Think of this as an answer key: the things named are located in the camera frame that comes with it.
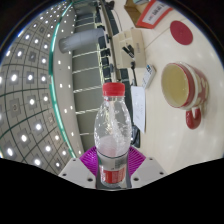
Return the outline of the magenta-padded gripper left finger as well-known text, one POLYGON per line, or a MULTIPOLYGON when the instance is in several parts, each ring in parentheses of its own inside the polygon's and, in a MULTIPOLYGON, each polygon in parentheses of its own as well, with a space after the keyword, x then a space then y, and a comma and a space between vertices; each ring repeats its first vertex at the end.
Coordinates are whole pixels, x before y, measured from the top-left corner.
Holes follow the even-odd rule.
POLYGON ((98 175, 96 147, 87 150, 80 158, 71 158, 59 177, 84 188, 95 188, 98 175))

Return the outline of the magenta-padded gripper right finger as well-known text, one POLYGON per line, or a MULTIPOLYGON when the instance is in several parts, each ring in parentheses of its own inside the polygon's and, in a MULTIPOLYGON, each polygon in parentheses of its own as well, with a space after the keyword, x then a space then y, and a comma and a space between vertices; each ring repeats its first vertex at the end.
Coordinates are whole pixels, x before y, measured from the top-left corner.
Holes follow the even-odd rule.
POLYGON ((133 147, 129 149, 127 162, 132 188, 143 187, 167 175, 155 158, 145 157, 133 147))

